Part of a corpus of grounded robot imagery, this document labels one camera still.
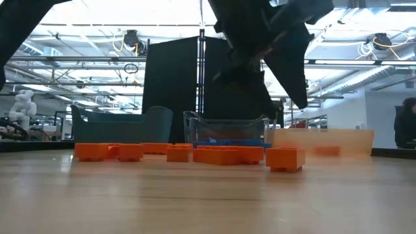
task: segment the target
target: black partition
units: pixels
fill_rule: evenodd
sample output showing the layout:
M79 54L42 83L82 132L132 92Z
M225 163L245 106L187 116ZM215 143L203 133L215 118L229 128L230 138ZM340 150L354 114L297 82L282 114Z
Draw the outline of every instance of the black partition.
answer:
M226 66L229 46L225 40L205 38L205 83L203 117L211 120L254 120L262 115L258 105L238 88L224 88L213 77Z
M143 113L162 106L174 112L170 142L185 141L183 111L196 109L198 37L151 44L146 62Z

